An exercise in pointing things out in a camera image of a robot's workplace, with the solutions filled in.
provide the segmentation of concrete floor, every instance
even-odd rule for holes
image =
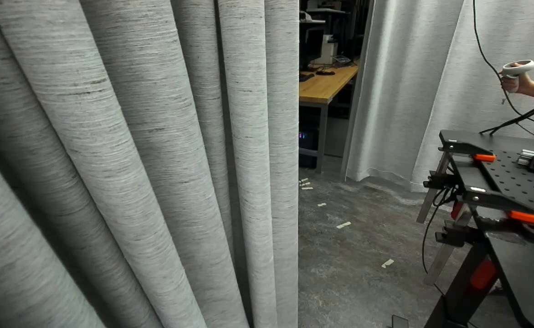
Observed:
[[[429,319],[440,293],[425,284],[422,268],[424,224],[416,222],[422,196],[383,180],[351,184],[340,176],[342,162],[327,160],[323,175],[301,169],[314,189],[301,191],[300,286],[301,328],[389,328],[393,315],[420,328]],[[435,229],[427,242],[427,262],[438,244]],[[447,289],[467,249],[458,249],[440,278]],[[518,326],[504,295],[491,295],[473,324]]]

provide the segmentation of black workbench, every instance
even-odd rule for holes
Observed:
[[[534,149],[534,140],[506,138],[506,136],[480,136],[476,133],[442,131],[444,144],[469,142],[484,149],[491,149],[500,160],[495,164],[476,162],[467,153],[451,153],[449,164],[455,165],[464,187],[482,187],[487,191],[500,191],[534,207],[534,173],[518,165],[517,160],[522,149]],[[484,209],[484,218],[504,218],[500,209]],[[504,291],[511,300],[517,319],[522,326],[534,326],[534,237],[517,231],[487,229],[484,220],[476,220],[484,240],[473,244],[460,273],[451,284],[447,295],[433,311],[427,326],[447,326],[444,313],[449,311],[451,322],[467,324],[476,308],[487,293],[473,293],[471,275],[478,269],[484,258],[491,258],[498,269],[498,278],[504,282]]]

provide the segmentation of person's hand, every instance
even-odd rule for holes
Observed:
[[[520,76],[502,76],[502,89],[506,89],[509,93],[524,93],[531,85],[533,85],[533,78],[527,73],[524,73]]]

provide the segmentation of pegboard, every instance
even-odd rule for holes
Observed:
[[[534,173],[520,165],[518,158],[517,151],[496,151],[496,160],[486,164],[486,169],[498,191],[534,207]]]

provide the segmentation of white curtain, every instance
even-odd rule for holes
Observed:
[[[534,0],[476,3],[478,31],[496,67],[534,58]],[[471,0],[378,0],[367,32],[349,178],[383,176],[424,189],[440,156],[442,129],[478,133],[517,116],[478,51]],[[534,107],[534,98],[513,100],[522,111]],[[520,127],[500,135],[533,138]]]
[[[298,326],[296,1],[0,1],[0,326]]]

